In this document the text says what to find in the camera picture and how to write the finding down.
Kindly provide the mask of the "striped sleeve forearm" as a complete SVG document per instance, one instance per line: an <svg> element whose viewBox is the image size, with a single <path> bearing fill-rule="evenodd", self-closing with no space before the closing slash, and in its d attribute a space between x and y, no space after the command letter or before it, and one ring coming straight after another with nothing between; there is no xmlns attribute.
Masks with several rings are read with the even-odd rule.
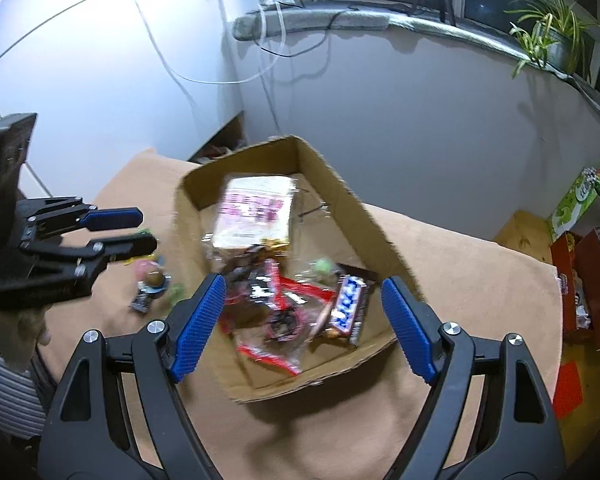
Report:
<svg viewBox="0 0 600 480"><path fill-rule="evenodd" d="M7 437L41 437L46 413L30 370L16 372L0 358L0 429Z"/></svg>

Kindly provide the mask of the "white gloved left hand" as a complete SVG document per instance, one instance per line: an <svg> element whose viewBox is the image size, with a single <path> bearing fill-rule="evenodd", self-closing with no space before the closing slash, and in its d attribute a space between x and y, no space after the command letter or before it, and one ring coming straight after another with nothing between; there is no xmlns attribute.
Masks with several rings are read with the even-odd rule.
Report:
<svg viewBox="0 0 600 480"><path fill-rule="evenodd" d="M6 366L23 373L39 344L50 343L45 315L50 307L15 312L0 310L0 355Z"/></svg>

